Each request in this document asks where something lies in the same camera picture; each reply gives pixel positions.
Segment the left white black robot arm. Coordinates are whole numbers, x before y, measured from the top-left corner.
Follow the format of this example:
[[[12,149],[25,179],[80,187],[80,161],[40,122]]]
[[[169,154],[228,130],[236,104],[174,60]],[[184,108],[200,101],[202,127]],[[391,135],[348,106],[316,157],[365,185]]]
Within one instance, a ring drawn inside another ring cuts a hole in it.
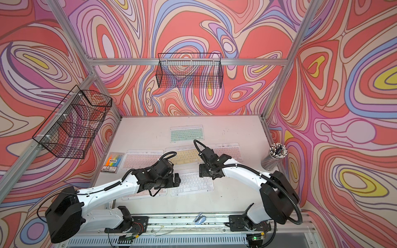
[[[126,233],[137,224],[125,206],[111,210],[98,207],[130,194],[155,189],[177,188],[181,183],[174,165],[167,159],[160,159],[154,165],[130,169],[118,180],[97,187],[76,190],[68,187],[62,190],[45,212],[52,243],[61,243],[72,238],[81,230],[102,229],[109,233]]]

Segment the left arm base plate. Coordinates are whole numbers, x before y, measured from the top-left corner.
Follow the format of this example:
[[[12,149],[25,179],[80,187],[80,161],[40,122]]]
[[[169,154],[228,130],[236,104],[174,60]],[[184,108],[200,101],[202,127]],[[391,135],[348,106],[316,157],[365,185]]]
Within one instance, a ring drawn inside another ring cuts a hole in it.
[[[142,234],[145,233],[148,227],[148,216],[133,216],[131,219],[124,220],[116,228],[105,228],[104,232],[107,234],[112,233],[132,233]]]

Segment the white keyboard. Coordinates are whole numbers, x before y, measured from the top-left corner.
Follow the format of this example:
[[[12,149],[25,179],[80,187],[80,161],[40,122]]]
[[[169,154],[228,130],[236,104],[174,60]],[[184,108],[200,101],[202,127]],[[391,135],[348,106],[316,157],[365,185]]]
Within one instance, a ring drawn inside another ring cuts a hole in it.
[[[170,196],[172,197],[213,192],[215,189],[212,179],[210,177],[200,177],[197,168],[178,170],[177,173],[181,182],[178,187],[171,188]]]

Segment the pink keyboard front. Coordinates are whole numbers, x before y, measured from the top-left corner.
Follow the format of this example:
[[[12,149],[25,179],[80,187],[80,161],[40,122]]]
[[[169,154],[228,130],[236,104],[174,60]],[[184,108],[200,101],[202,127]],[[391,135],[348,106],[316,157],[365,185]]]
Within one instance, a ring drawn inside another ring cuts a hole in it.
[[[151,189],[150,191],[142,191],[140,193],[129,194],[129,195],[123,196],[122,200],[127,201],[127,200],[134,200],[134,199],[152,198],[153,195],[155,197],[166,196],[167,189],[161,189],[161,190]]]

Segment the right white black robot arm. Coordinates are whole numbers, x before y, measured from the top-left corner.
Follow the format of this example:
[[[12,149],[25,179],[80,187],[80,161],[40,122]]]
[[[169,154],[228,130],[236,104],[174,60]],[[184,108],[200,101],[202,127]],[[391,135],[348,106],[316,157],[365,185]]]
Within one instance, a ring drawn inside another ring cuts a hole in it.
[[[248,223],[260,224],[273,220],[278,224],[290,221],[296,225],[303,223],[303,214],[298,205],[299,197],[284,174],[261,172],[239,163],[231,156],[218,156],[213,149],[205,147],[199,151],[203,163],[199,166],[200,177],[228,177],[235,179],[257,191],[261,204],[252,204],[245,213]]]

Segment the yellow keyboard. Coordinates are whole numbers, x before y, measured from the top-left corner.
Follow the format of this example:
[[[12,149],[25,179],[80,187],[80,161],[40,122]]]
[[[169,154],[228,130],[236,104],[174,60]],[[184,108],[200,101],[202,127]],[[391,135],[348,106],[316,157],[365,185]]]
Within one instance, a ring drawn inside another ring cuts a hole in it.
[[[194,145],[169,147],[165,152],[177,152],[177,155],[170,159],[174,165],[201,164],[203,160],[198,155],[199,152]]]

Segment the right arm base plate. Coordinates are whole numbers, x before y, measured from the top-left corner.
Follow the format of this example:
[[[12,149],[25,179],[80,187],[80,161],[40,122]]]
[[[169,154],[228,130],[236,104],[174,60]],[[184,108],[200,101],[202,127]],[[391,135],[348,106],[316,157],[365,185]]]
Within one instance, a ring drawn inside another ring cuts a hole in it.
[[[243,215],[230,215],[228,222],[225,223],[231,231],[253,231],[267,233],[272,230],[268,221],[255,224],[248,217]]]

